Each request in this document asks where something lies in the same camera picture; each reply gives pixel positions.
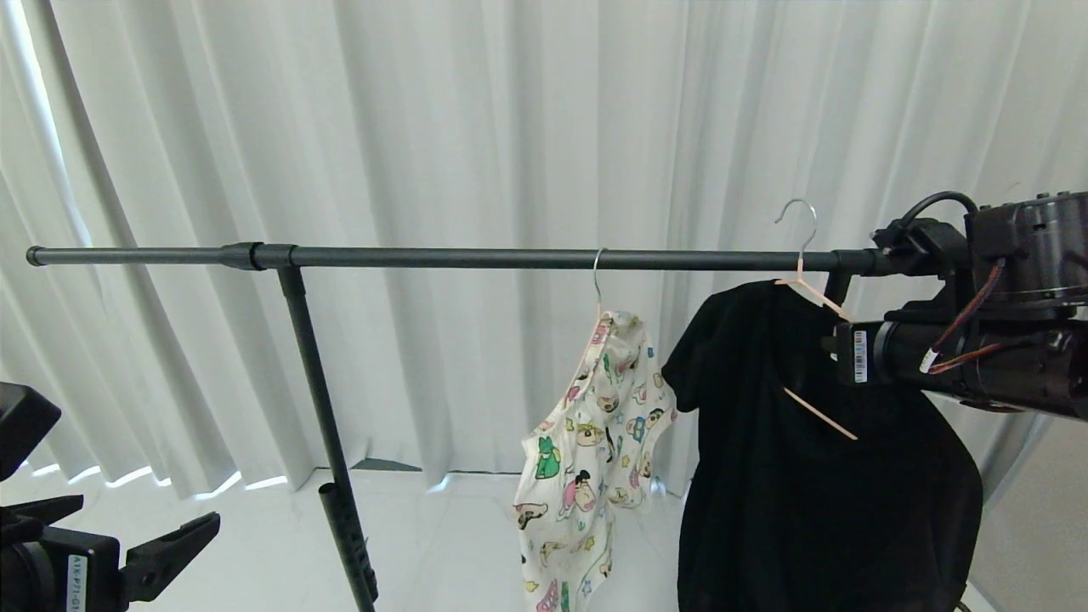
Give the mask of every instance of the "white printed garment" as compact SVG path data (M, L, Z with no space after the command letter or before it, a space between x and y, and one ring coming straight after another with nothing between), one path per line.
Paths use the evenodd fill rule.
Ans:
M522 440L515 497L531 612L583 612L611 571L613 505L648 510L654 443L677 413L642 321L605 313L570 389Z

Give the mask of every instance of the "white curtain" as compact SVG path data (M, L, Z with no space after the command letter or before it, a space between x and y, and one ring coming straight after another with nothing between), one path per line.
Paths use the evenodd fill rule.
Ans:
M857 248L936 191L1000 204L1088 187L1075 0L24 8L51 112L7 36L0 374L65 409L35 466L150 466L181 494L236 472L298 486L325 464L275 279L35 270L27 245L791 250L808 221L771 221L805 197L812 248ZM432 482L521 469L518 440L595 307L578 271L305 277L348 462ZM706 296L759 278L601 274L605 306L639 313L665 351ZM846 307L879 318L936 289L864 280ZM1043 424L945 411L989 491ZM658 455L673 491L694 421Z

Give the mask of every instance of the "clothes rack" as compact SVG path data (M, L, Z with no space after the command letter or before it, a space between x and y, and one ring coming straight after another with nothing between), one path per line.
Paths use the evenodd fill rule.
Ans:
M378 582L367 553L358 506L348 478L348 466L336 429L336 418L306 299L301 268L591 270L596 260L596 268L602 270L770 272L794 270L798 254L717 250L306 247L294 244L247 242L219 247L181 248L32 246L26 252L26 260L33 266L220 265L238 270L276 270L290 313L295 340L333 473L333 481L323 485L318 492L356 607L360 612L374 612ZM874 248L805 253L804 265L806 271L831 273L826 295L839 304L845 298L853 277L883 277L895 273L891 264Z

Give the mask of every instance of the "white cable label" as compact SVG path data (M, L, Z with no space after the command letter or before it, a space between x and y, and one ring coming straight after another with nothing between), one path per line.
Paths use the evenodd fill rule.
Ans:
M87 558L69 555L69 588L64 612L85 612L87 609Z
M929 368L934 367L934 362L936 360L937 353L934 353L932 348L926 351L926 356L922 359L922 365L918 366L918 371L922 374L929 374Z
M854 382L869 381L869 344L868 333L862 330L854 332Z

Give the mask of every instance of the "metal hook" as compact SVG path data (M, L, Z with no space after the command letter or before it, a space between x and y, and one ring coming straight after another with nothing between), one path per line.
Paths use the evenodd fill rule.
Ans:
M816 207L808 204L807 200L795 197L790 201L786 203L786 206L782 207L782 211L778 213L778 219L775 219L775 222L778 223L779 221L781 221L786 217L786 211L789 210L790 206L792 206L793 203L796 201L800 201L801 204L807 206L809 212L813 213L813 231L811 234L808 234L808 240L806 240L805 243L801 245L801 250L798 253L798 259L804 259L805 249L808 248L809 243L812 243L813 238L816 237L816 230L819 228L819 215L816 215Z
M601 254L607 250L607 247L602 246L597 249L597 256L593 258L593 289L597 290L597 304L601 304L601 283L597 282L597 264L601 262Z

